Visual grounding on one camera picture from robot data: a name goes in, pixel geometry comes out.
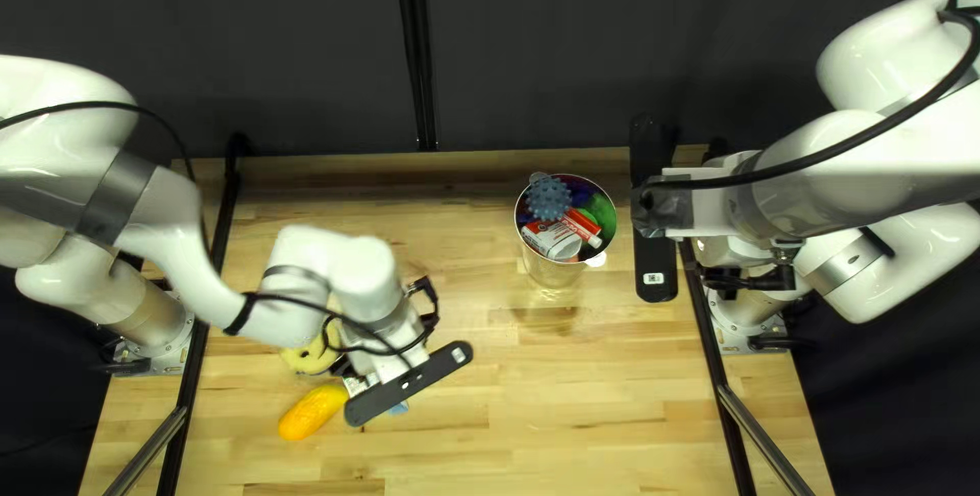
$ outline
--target wooden tabletop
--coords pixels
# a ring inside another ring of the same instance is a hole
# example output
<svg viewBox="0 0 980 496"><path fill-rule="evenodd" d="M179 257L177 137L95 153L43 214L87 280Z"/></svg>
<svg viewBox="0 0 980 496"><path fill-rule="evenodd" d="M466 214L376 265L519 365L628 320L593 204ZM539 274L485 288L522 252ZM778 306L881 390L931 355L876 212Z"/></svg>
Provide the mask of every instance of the wooden tabletop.
<svg viewBox="0 0 980 496"><path fill-rule="evenodd" d="M223 164L195 169L211 220ZM443 319L429 348L464 339L475 359L411 397L408 414L360 429L338 415L287 442L279 417L333 380L296 376L275 348L212 329L178 494L735 494L683 282L673 301L640 300L622 228L606 264L570 289L543 289L523 271L512 215L530 173L595 180L629 227L628 169L625 148L244 160L223 274L232 288L258 287L288 224L375 234L391 243L405 280L434 282ZM790 356L725 363L803 478L831 494ZM112 380L82 494L101 494L116 477L174 407L179 382ZM759 492L785 494L750 456ZM161 463L132 494L155 494Z"/></svg>

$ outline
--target black vertical pole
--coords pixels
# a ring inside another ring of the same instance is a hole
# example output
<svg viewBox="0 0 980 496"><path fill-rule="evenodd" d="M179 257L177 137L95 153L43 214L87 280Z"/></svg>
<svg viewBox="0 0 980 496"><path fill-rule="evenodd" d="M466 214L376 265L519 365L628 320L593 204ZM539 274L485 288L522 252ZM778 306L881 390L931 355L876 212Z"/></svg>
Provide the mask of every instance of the black vertical pole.
<svg viewBox="0 0 980 496"><path fill-rule="evenodd" d="M435 93L432 86L432 49L429 42L428 0L398 0L408 62L411 98L415 110L419 150L439 149L436 132Z"/></svg>
<svg viewBox="0 0 980 496"><path fill-rule="evenodd" d="M728 449L728 459L731 461L732 474L735 476L735 486L739 496L755 496L755 484L752 480L752 470L749 468L749 458L745 453L745 442L742 431L735 419L728 414L719 395L719 388L728 387L728 376L725 366L721 363L721 352L715 340L715 329L712 328L711 313L707 310L701 280L693 270L695 264L694 250L691 240L685 239L680 244L680 257L684 262L684 274L687 286L691 290L691 302L694 304L694 317L698 321L698 331L701 334L701 345L704 348L704 360L707 362L707 375L712 380L715 402L718 407L718 419L721 420L721 433L725 437Z"/></svg>

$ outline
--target toothpaste tube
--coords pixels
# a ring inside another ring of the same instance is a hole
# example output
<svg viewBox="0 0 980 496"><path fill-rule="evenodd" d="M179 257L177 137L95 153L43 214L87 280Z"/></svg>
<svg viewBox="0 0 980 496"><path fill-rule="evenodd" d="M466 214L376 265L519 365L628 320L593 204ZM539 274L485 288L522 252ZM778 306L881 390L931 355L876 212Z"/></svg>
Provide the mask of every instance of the toothpaste tube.
<svg viewBox="0 0 980 496"><path fill-rule="evenodd" d="M529 222L521 227L521 236L528 245L552 261L573 263L582 248L581 238L556 220Z"/></svg>
<svg viewBox="0 0 980 496"><path fill-rule="evenodd" d="M592 220L589 220L584 214L575 211L575 209L569 209L558 220L592 247L599 249L603 245L602 238L596 235L602 231L602 228Z"/></svg>

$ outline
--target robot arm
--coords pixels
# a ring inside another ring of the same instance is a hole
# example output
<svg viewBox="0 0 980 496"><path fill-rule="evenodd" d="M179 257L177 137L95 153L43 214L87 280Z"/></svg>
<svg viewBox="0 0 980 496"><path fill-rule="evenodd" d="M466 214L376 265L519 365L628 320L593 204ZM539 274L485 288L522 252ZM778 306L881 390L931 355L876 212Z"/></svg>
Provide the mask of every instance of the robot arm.
<svg viewBox="0 0 980 496"><path fill-rule="evenodd" d="M711 299L720 324L758 326L811 288L847 319L867 321L980 246L980 215L958 203L980 196L980 85L973 84L980 42L965 18L972 9L944 14L977 4L906 0L864 19L817 63L820 86L838 111L765 151L666 168L660 180L667 184L648 184L648 201L634 214L641 231L693 238L708 268L740 268L750 277L766 276L775 264L795 268L795 283L783 291ZM944 22L956 18L967 23ZM725 184L799 163L892 119L885 132L818 163ZM685 178L707 189L672 182ZM708 286L711 279L705 276Z"/></svg>
<svg viewBox="0 0 980 496"><path fill-rule="evenodd" d="M352 425L472 359L465 342L426 351L438 316L423 321L409 300L418 288L402 287L391 249L377 238L285 227L258 296L227 287L203 245L195 184L121 151L135 114L104 106L53 113L92 101L132 108L114 81L0 56L0 89L8 98L0 104L0 264L18 268L18 288L29 297L115 330L146 359L179 355L189 337L184 308L228 334L277 347L305 347L328 317L340 317L347 364L373 383L348 403ZM116 261L116 249L156 263L183 307ZM435 303L434 291L426 293ZM323 309L331 294L342 316ZM179 363L163 369L179 371Z"/></svg>

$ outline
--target yellow corn toy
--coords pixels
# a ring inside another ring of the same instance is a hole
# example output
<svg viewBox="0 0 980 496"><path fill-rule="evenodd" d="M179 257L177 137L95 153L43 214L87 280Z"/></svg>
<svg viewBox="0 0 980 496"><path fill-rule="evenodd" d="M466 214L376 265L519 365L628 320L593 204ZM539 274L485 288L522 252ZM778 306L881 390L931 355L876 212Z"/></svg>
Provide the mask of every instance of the yellow corn toy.
<svg viewBox="0 0 980 496"><path fill-rule="evenodd" d="M279 420L279 436L302 440L321 428L347 402L342 385L323 385L307 393Z"/></svg>

